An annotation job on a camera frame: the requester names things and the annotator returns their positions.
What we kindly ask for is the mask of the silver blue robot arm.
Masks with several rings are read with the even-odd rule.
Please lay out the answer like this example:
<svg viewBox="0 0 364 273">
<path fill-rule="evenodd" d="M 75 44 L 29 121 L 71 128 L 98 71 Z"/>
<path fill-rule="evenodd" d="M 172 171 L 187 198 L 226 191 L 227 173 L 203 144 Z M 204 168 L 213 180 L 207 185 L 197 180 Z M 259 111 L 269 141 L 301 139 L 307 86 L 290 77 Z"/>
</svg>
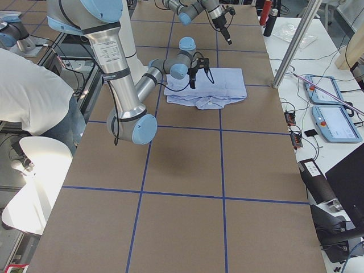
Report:
<svg viewBox="0 0 364 273">
<path fill-rule="evenodd" d="M 155 59 L 138 82 L 133 80 L 124 53 L 126 43 L 120 40 L 121 19 L 129 19 L 126 1 L 48 1 L 49 26 L 59 32 L 84 36 L 89 40 L 97 65 L 107 82 L 114 101 L 114 110 L 107 120 L 115 140 L 147 144 L 156 134 L 156 118 L 147 112 L 143 100 L 165 75 L 181 80 L 189 76 L 193 88 L 196 73 L 209 72 L 209 60 L 196 51 L 195 41 L 184 37 L 174 59 Z"/>
<path fill-rule="evenodd" d="M 182 1 L 166 0 L 162 1 L 162 5 L 166 10 L 173 11 L 179 18 L 180 22 L 187 26 L 194 18 L 205 12 L 209 23 L 213 29 L 220 32 L 228 45 L 232 44 L 231 36 L 228 31 L 230 23 L 226 20 L 226 14 L 231 15 L 231 22 L 235 16 L 235 9 L 232 6 L 224 7 L 219 1 L 192 1 L 189 4 L 184 4 Z"/>
</svg>

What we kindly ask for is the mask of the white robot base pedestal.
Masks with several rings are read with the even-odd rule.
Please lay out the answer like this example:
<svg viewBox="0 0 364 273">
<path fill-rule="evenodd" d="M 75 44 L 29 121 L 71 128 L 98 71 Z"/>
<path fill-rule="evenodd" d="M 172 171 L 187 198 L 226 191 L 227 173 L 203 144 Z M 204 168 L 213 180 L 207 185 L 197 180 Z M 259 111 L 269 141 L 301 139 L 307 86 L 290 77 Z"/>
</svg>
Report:
<svg viewBox="0 0 364 273">
<path fill-rule="evenodd" d="M 133 82 L 136 84 L 147 72 L 148 68 L 142 64 L 137 55 L 127 1 L 121 0 L 120 2 L 122 3 L 122 15 L 119 20 L 121 24 L 119 38 L 123 47 L 127 64 L 130 68 Z"/>
</svg>

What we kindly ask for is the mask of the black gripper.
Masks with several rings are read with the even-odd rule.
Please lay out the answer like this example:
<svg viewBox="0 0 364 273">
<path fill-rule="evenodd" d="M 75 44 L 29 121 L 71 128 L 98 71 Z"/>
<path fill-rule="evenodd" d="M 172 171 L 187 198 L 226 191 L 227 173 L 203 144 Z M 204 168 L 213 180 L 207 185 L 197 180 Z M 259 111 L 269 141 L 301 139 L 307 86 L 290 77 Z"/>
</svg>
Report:
<svg viewBox="0 0 364 273">
<path fill-rule="evenodd" d="M 231 20 L 230 23 L 232 22 L 233 17 L 235 16 L 235 9 L 233 7 L 227 7 L 220 16 L 218 16 L 215 19 L 212 19 L 212 22 L 215 26 L 215 28 L 217 29 L 218 32 L 220 32 L 223 37 L 225 38 L 226 42 L 228 43 L 228 45 L 232 44 L 232 40 L 230 37 L 230 34 L 228 32 L 228 26 L 225 26 L 225 24 L 227 23 L 227 20 L 225 18 L 225 15 L 229 13 L 231 15 Z"/>
<path fill-rule="evenodd" d="M 207 57 L 197 57 L 188 69 L 189 86 L 191 89 L 196 88 L 196 74 L 199 69 L 203 69 L 206 74 L 209 73 L 209 59 Z"/>
</svg>

